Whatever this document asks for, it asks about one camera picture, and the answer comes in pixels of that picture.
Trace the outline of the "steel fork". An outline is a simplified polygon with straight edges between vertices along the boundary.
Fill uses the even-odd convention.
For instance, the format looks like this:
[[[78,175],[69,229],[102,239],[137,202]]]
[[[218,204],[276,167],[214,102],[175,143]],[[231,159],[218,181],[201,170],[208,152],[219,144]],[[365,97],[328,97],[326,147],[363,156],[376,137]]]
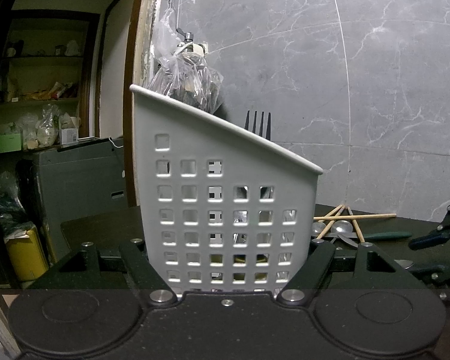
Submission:
[[[266,111],[247,111],[244,129],[270,141],[272,139],[272,114]]]

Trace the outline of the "wooden chopstick purple band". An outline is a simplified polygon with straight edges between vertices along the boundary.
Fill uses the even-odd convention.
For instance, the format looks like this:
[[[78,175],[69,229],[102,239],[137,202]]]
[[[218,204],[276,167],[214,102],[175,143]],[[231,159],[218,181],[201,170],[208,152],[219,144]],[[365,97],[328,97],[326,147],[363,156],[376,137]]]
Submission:
[[[349,206],[347,206],[346,209],[347,209],[349,215],[352,215],[352,216],[354,215],[353,211],[351,210],[351,208]],[[361,228],[359,226],[359,223],[358,223],[357,219],[352,218],[351,222],[352,222],[352,225],[354,227],[354,230],[356,231],[356,233],[358,235],[358,239],[359,239],[360,243],[364,243],[365,239],[364,239],[364,236],[362,234],[362,230],[361,230]]]

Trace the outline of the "steel spoon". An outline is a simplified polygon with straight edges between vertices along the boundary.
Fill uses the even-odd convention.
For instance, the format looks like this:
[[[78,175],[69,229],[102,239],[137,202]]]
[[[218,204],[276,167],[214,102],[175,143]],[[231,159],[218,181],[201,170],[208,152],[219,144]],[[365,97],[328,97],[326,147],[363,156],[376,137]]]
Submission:
[[[352,233],[353,225],[347,220],[337,220],[331,226],[332,233]]]
[[[325,222],[313,222],[312,236],[317,237],[327,226]]]

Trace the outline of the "dark grey cabinet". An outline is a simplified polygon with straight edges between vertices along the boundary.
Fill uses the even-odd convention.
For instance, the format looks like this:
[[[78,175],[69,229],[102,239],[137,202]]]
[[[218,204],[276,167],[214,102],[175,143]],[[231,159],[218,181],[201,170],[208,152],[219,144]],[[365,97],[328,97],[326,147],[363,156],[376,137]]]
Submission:
[[[69,246],[61,224],[128,207],[123,139],[96,139],[32,155],[44,229],[52,257],[64,257]]]

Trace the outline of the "green handled knife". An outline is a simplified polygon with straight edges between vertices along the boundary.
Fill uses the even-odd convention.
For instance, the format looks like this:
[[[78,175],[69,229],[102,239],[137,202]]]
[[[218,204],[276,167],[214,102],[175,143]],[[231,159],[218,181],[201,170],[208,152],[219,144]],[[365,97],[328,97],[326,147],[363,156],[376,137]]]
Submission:
[[[359,236],[355,232],[332,232],[327,233],[325,238],[337,238],[339,236],[345,236],[349,239],[358,239]],[[412,237],[411,232],[381,232],[364,234],[363,238],[366,242],[378,241],[378,240],[404,240]]]

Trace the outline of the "white perforated plastic utensil caddy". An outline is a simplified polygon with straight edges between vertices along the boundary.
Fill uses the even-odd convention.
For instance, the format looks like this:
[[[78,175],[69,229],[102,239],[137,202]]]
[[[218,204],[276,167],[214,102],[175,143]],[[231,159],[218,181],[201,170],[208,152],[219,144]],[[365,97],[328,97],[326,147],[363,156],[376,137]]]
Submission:
[[[277,295],[309,253],[311,161],[132,85],[136,193],[148,260],[177,294]]]

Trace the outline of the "green box on shelf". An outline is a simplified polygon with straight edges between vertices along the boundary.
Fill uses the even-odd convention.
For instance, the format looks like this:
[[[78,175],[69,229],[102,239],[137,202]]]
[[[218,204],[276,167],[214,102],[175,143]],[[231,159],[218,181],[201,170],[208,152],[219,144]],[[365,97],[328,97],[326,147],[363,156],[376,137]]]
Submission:
[[[23,139],[21,133],[0,135],[0,154],[21,151]]]

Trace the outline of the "clear plastic bag on hook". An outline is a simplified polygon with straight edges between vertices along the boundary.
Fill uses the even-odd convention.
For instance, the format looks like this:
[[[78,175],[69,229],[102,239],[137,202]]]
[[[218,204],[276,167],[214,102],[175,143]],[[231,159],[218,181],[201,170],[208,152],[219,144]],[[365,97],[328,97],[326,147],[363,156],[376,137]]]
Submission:
[[[176,27],[176,10],[169,4],[153,30],[157,71],[147,88],[210,114],[221,106],[223,76],[206,61],[205,44]]]

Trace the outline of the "yellow container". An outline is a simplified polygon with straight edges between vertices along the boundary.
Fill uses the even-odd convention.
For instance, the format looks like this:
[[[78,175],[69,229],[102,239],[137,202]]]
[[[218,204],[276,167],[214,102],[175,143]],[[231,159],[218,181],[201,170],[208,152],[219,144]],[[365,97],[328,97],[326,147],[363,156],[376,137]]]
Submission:
[[[16,230],[4,243],[20,281],[34,281],[49,268],[35,225]]]

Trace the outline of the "wooden chopstick plain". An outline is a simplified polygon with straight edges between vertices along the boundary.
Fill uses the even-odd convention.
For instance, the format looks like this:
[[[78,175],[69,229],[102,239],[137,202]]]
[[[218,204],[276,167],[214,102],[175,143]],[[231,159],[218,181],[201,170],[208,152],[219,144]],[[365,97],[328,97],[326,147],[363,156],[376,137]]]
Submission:
[[[334,222],[336,222],[336,219],[341,216],[344,209],[345,209],[345,205],[341,205],[340,208],[334,212],[334,215],[329,215],[326,218],[326,220],[328,221],[328,224],[325,226],[325,228],[322,230],[322,232],[317,236],[318,239],[324,238],[324,236],[331,229],[332,225],[334,225]]]

